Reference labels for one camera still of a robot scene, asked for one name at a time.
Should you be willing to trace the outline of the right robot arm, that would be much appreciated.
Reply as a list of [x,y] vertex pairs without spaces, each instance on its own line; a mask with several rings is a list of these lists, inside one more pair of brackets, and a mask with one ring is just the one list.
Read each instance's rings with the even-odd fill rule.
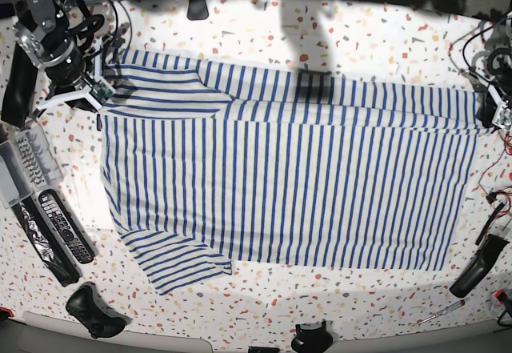
[[105,24],[84,0],[11,0],[18,18],[1,119],[23,127],[30,117],[60,103],[98,111],[114,95],[103,76],[116,38],[97,36]]

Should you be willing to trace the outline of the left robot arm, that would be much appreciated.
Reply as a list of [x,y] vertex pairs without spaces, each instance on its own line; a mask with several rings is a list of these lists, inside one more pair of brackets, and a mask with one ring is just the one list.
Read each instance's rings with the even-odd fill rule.
[[480,21],[458,38],[460,61],[452,63],[477,92],[476,118],[485,128],[511,132],[511,10],[495,22]]

